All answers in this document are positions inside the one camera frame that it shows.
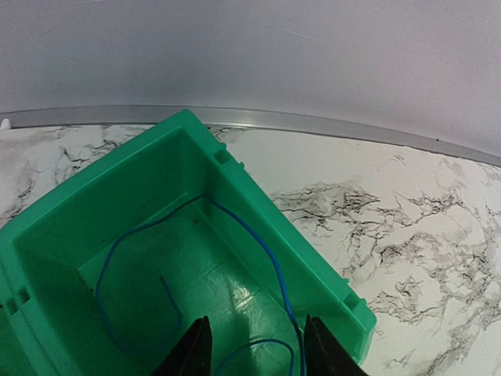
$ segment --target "wire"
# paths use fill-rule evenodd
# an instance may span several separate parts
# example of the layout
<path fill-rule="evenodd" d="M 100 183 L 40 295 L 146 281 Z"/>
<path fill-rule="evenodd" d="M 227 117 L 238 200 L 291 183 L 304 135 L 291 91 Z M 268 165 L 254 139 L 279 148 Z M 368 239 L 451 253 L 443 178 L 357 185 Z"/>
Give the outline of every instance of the wire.
<path fill-rule="evenodd" d="M 103 282 L 106 270 L 108 269 L 108 266 L 110 265 L 111 256 L 113 256 L 113 254 L 116 251 L 118 245 L 126 237 L 129 237 L 130 235 L 132 235 L 133 233 L 137 233 L 138 231 L 150 228 L 150 227 L 155 226 L 155 225 L 159 225 L 162 222 L 167 221 L 174 214 L 176 214 L 181 209 L 183 209 L 185 206 L 188 206 L 189 204 L 191 204 L 192 202 L 198 200 L 199 198 L 200 197 L 194 197 L 191 200 L 188 200 L 187 202 L 179 205 L 177 208 L 175 208 L 170 213 L 164 215 L 163 217 L 161 217 L 161 218 L 159 218 L 159 219 L 157 219 L 155 221 L 152 221 L 152 222 L 149 222 L 149 223 L 145 223 L 144 225 L 137 226 L 137 227 L 133 228 L 132 230 L 129 230 L 126 233 L 123 233 L 122 235 L 120 235 L 118 237 L 118 239 L 115 240 L 115 242 L 113 243 L 113 245 L 110 247 L 110 250 L 108 251 L 108 254 L 106 255 L 106 258 L 105 258 L 104 263 L 103 263 L 103 267 L 101 269 L 101 273 L 99 274 L 99 278 L 98 278 L 97 284 L 96 284 L 96 303 L 97 303 L 97 306 L 98 306 L 99 314 L 101 315 L 101 319 L 103 320 L 103 324 L 104 324 L 104 327 L 106 328 L 106 331 L 108 332 L 108 335 L 111 337 L 112 341 L 118 347 L 120 347 L 122 350 L 124 350 L 127 353 L 147 353 L 147 352 L 149 353 L 149 352 L 157 351 L 157 350 L 162 349 L 163 347 L 169 345 L 174 340 L 174 338 L 178 335 L 178 333 L 181 330 L 181 327 L 182 327 L 182 314 L 181 314 L 181 310 L 179 309 L 179 307 L 175 303 L 174 296 L 172 295 L 171 289 L 169 288 L 169 286 L 167 284 L 167 281 L 163 277 L 160 277 L 160 281 L 164 285 L 165 292 L 167 292 L 169 300 L 171 301 L 171 304 L 174 307 L 174 310 L 176 311 L 176 314 L 177 314 L 177 317 L 178 317 L 178 323 L 177 323 L 177 325 L 176 325 L 176 327 L 174 329 L 174 332 L 173 332 L 173 334 L 171 334 L 170 336 L 168 336 L 165 340 L 163 340 L 159 344 L 157 344 L 155 346 L 151 346 L 151 347 L 145 348 L 145 349 L 139 349 L 139 348 L 136 348 L 136 347 L 131 347 L 129 345 L 126 345 L 124 343 L 124 341 L 120 338 L 120 336 L 114 333 L 114 331 L 113 331 L 113 329 L 111 327 L 111 324 L 110 324 L 110 320 L 108 319 L 108 316 L 106 315 L 106 311 L 104 310 L 103 304 L 101 303 L 101 284 Z"/>
<path fill-rule="evenodd" d="M 279 345 L 282 345 L 283 347 L 286 347 L 287 350 L 289 350 L 290 353 L 290 366 L 289 366 L 289 376 L 293 376 L 294 373 L 294 363 L 295 363 L 295 357 L 294 357 L 294 350 L 290 345 L 284 341 L 280 341 L 279 339 L 274 339 L 274 338 L 266 338 L 266 339 L 259 339 L 257 341 L 249 342 L 246 343 L 245 345 L 240 346 L 238 349 L 236 349 L 234 352 L 229 354 L 222 362 L 219 364 L 219 367 L 216 369 L 214 372 L 214 376 L 220 376 L 224 370 L 224 368 L 228 365 L 230 360 L 232 360 L 236 355 L 238 355 L 242 350 L 254 346 L 254 345 L 260 345 L 261 343 L 278 343 Z"/>
<path fill-rule="evenodd" d="M 149 227 L 152 227 L 152 226 L 155 226 L 155 225 L 159 225 L 162 222 L 167 221 L 174 214 L 176 214 L 177 212 L 179 212 L 180 210 L 182 210 L 183 208 L 185 208 L 189 204 L 192 204 L 193 202 L 198 201 L 198 200 L 200 200 L 202 198 L 204 198 L 205 200 L 209 201 L 217 209 L 219 209 L 222 212 L 226 213 L 231 218 L 233 218 L 236 222 L 238 222 L 259 243 L 259 245 L 261 245 L 261 247 L 265 250 L 266 254 L 268 255 L 268 257 L 272 261 L 273 267 L 275 268 L 275 272 L 276 272 L 276 275 L 277 275 L 278 280 L 279 280 L 280 291 L 282 292 L 282 298 L 283 298 L 283 304 L 285 306 L 285 310 L 287 312 L 287 315 L 289 317 L 290 322 L 292 323 L 292 326 L 294 327 L 294 331 L 296 332 L 297 342 L 299 344 L 299 353 L 301 355 L 301 376 L 305 376 L 306 375 L 306 362 L 305 362 L 305 346 L 304 346 L 304 343 L 303 343 L 303 337 L 302 337 L 301 329 L 299 328 L 299 325 L 297 324 L 296 317 L 294 316 L 294 312 L 292 310 L 292 305 L 290 304 L 290 300 L 289 300 L 289 294 L 287 293 L 287 287 L 286 287 L 286 284 L 285 284 L 285 280 L 283 278 L 282 270 L 280 269 L 280 265 L 279 265 L 278 260 L 276 259 L 275 254 L 273 253 L 273 251 L 271 250 L 271 248 L 265 243 L 265 241 L 259 236 L 259 234 L 256 233 L 256 231 L 254 231 L 243 219 L 241 219 L 233 211 L 229 210 L 228 208 L 225 208 L 224 206 L 222 206 L 221 204 L 219 204 L 217 201 L 213 200 L 212 198 L 210 198 L 210 197 L 208 197 L 206 195 L 196 196 L 196 197 L 194 197 L 194 198 L 192 198 L 192 199 L 184 202 L 183 204 L 179 205 L 177 208 L 175 208 L 174 210 L 172 210 L 168 214 L 164 215 L 163 217 L 161 217 L 161 218 L 159 218 L 159 219 L 157 219 L 155 221 L 152 221 L 152 222 L 149 222 L 149 223 L 145 223 L 144 225 L 137 226 L 137 227 L 135 227 L 132 230 L 129 230 L 128 232 L 120 235 L 118 237 L 118 239 L 113 243 L 113 245 L 111 246 L 110 250 L 108 251 L 108 254 L 106 255 L 105 261 L 103 263 L 103 268 L 101 269 L 101 273 L 99 274 L 99 278 L 97 280 L 97 285 L 96 285 L 96 301 L 97 301 L 97 306 L 99 308 L 99 313 L 100 313 L 101 318 L 103 320 L 103 323 L 104 323 L 104 326 L 106 328 L 106 331 L 110 335 L 111 339 L 115 342 L 115 344 L 117 344 L 124 351 L 131 352 L 131 353 L 142 353 L 142 352 L 149 352 L 149 351 L 155 351 L 155 350 L 161 349 L 161 348 L 165 347 L 166 345 L 168 345 L 169 343 L 171 343 L 171 341 L 174 339 L 174 337 L 178 334 L 178 332 L 180 331 L 181 326 L 182 326 L 182 314 L 181 314 L 181 311 L 179 310 L 179 307 L 175 303 L 174 297 L 172 296 L 172 293 L 171 293 L 171 289 L 169 288 L 169 286 L 167 285 L 167 282 L 165 281 L 165 279 L 163 277 L 160 277 L 160 281 L 164 285 L 165 291 L 167 292 L 167 295 L 168 295 L 168 297 L 169 297 L 169 299 L 171 301 L 171 304 L 172 304 L 172 306 L 174 307 L 174 309 L 175 309 L 175 311 L 177 313 L 178 324 L 177 324 L 177 326 L 175 328 L 174 333 L 172 335 L 170 335 L 166 340 L 162 341 L 158 345 L 155 345 L 155 346 L 153 346 L 151 348 L 144 349 L 144 350 L 134 349 L 134 348 L 131 348 L 131 347 L 125 345 L 123 343 L 123 341 L 120 339 L 120 337 L 113 332 L 113 330 L 111 328 L 111 325 L 110 325 L 110 321 L 109 321 L 109 319 L 108 319 L 108 317 L 106 315 L 106 312 L 104 310 L 103 304 L 101 303 L 101 300 L 100 300 L 100 288 L 101 288 L 101 283 L 103 282 L 106 270 L 107 270 L 107 268 L 108 268 L 108 266 L 110 264 L 111 257 L 113 256 L 113 253 L 117 249 L 118 245 L 126 237 L 128 237 L 128 236 L 132 235 L 133 233 L 136 233 L 136 232 L 138 232 L 140 230 L 144 230 L 144 229 L 147 229 Z M 244 347 L 248 347 L 249 345 L 257 345 L 258 343 L 263 343 L 263 342 L 275 342 L 275 343 L 279 343 L 281 345 L 285 344 L 285 346 L 287 348 L 290 348 L 290 346 L 288 344 L 286 344 L 285 342 L 282 342 L 280 340 L 275 340 L 273 338 L 266 339 L 266 340 L 259 340 L 259 341 L 260 342 L 251 342 L 250 344 L 247 344 Z M 238 348 L 235 352 L 233 352 L 232 354 L 230 354 L 229 357 L 226 358 L 226 360 L 231 360 L 234 357 L 234 355 L 236 355 L 242 348 L 243 347 Z M 291 354 L 292 354 L 291 364 L 294 365 L 294 351 Z"/>

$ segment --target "plastic bin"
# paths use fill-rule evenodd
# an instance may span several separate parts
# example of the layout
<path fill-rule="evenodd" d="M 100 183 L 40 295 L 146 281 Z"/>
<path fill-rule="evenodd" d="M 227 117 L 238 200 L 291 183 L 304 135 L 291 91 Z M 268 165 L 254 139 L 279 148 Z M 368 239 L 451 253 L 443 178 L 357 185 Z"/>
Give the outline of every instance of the plastic bin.
<path fill-rule="evenodd" d="M 0 230 L 0 374 L 153 371 L 170 349 L 131 355 L 116 347 L 97 309 L 97 277 L 122 233 L 202 193 L 238 213 L 276 253 L 301 327 L 308 313 L 321 316 L 362 360 L 376 323 L 366 302 L 225 144 L 185 110 L 68 179 Z M 160 275 L 182 311 L 183 331 L 209 316 L 213 367 L 250 338 L 279 338 L 297 349 L 272 263 L 211 205 L 191 204 L 130 236 L 115 252 L 101 295 L 114 330 L 130 344 L 151 345 L 175 326 Z M 282 375 L 289 361 L 280 346 L 260 345 L 238 355 L 225 374 Z"/>

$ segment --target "countertop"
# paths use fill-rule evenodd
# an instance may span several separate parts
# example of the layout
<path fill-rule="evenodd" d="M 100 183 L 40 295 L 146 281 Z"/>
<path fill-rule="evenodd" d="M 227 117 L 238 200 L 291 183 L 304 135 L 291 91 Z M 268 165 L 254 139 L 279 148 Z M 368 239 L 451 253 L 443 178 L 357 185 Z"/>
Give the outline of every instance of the countertop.
<path fill-rule="evenodd" d="M 148 128 L 0 131 L 0 226 Z M 377 315 L 366 372 L 501 375 L 501 168 L 349 139 L 211 131 Z"/>

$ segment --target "white wall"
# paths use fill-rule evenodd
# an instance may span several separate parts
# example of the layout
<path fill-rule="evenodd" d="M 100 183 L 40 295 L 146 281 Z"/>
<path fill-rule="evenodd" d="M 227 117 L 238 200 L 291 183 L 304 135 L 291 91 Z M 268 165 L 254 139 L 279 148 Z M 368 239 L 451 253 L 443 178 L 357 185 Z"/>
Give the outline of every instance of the white wall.
<path fill-rule="evenodd" d="M 501 155 L 494 0 L 0 1 L 0 113 L 276 110 Z"/>

